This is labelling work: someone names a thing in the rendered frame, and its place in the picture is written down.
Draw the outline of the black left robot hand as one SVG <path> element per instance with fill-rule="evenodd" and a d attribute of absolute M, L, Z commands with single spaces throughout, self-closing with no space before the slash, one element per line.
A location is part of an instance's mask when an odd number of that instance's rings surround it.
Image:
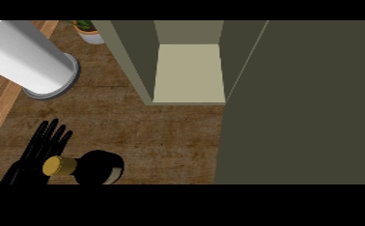
<path fill-rule="evenodd" d="M 28 142 L 21 159 L 12 164 L 3 179 L 2 185 L 44 185 L 50 177 L 43 173 L 46 160 L 62 154 L 72 131 L 59 126 L 59 119 L 44 121 Z"/>

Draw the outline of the black wine bottle gold cap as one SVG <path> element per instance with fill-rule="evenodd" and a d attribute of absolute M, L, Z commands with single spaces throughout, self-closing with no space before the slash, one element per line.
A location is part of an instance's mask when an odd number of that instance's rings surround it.
<path fill-rule="evenodd" d="M 114 184 L 123 172 L 123 157 L 102 150 L 89 151 L 78 158 L 55 155 L 43 164 L 46 176 L 72 176 L 84 185 Z"/>

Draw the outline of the olive green open cabinet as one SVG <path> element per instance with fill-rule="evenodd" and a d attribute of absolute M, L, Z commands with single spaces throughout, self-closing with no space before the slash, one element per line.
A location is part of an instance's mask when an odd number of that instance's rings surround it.
<path fill-rule="evenodd" d="M 145 104 L 226 104 L 265 20 L 98 20 L 95 25 Z"/>

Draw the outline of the dark olive cabinet door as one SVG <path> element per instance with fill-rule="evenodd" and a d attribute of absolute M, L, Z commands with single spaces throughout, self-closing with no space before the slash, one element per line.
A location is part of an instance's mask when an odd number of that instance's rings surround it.
<path fill-rule="evenodd" d="M 365 21 L 268 23 L 223 109 L 217 184 L 365 184 Z"/>

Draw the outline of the potted green plant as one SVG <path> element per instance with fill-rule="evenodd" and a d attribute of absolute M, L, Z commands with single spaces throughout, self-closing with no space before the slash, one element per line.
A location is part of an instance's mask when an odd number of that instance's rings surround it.
<path fill-rule="evenodd" d="M 74 29 L 84 42 L 89 44 L 104 44 L 102 35 L 90 20 L 70 20 L 68 23 L 74 26 Z"/>

